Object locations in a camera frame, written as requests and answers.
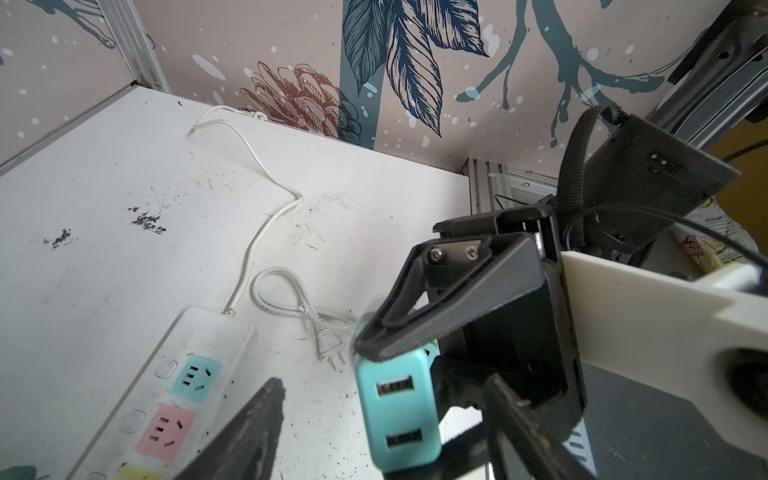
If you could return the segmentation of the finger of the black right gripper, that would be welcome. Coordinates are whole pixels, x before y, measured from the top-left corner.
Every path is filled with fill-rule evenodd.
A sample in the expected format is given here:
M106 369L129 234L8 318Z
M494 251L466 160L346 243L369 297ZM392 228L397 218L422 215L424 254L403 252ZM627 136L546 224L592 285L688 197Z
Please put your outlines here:
M435 240L411 250L388 296L353 350L392 360L471 324L545 282L530 233Z

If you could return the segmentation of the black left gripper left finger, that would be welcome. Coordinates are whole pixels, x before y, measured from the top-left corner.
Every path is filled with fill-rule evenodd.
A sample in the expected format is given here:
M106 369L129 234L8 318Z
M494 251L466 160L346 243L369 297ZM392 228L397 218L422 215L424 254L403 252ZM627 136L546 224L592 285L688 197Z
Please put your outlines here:
M272 475L286 389L271 378L177 475L179 479L264 480Z

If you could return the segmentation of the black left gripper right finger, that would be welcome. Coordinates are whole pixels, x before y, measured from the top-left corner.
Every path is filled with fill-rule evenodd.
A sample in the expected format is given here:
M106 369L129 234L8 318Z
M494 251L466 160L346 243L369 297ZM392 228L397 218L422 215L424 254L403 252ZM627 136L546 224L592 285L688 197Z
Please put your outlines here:
M498 374L483 386L483 425L496 479L592 479Z

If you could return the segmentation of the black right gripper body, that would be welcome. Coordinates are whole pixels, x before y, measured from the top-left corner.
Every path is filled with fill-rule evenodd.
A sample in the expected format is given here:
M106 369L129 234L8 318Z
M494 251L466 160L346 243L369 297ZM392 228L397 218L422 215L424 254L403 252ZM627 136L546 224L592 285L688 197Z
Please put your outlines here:
M484 408L483 385L497 373L556 439L567 439L583 416L585 388L551 208L459 217L433 230L443 241L478 241L484 266L467 287L469 322L439 340L438 415Z

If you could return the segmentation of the white long power strip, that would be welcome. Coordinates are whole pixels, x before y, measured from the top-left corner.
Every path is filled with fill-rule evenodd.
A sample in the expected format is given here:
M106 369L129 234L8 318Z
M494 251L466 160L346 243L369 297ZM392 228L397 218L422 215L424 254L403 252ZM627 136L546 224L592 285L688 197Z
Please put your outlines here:
M173 479L202 452L255 328L189 307L172 323L70 473Z

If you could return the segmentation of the teal plug adapter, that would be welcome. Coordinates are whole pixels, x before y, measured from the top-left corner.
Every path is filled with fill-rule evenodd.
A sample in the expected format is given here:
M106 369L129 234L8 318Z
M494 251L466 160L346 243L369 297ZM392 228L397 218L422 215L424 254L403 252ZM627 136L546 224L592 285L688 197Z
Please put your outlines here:
M384 474L435 461L442 450L431 366L438 343L376 363L355 353L355 377L375 467Z

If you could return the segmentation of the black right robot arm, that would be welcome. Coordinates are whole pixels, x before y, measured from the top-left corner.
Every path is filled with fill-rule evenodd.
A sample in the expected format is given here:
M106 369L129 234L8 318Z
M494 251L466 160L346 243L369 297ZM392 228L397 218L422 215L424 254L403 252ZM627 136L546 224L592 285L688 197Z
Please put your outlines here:
M730 444L767 452L767 261L694 282L609 259L635 254L737 173L635 116L593 155L567 145L550 200L438 223L415 246L354 352L383 363L436 342L438 412L499 376L564 439L591 364L692 402Z

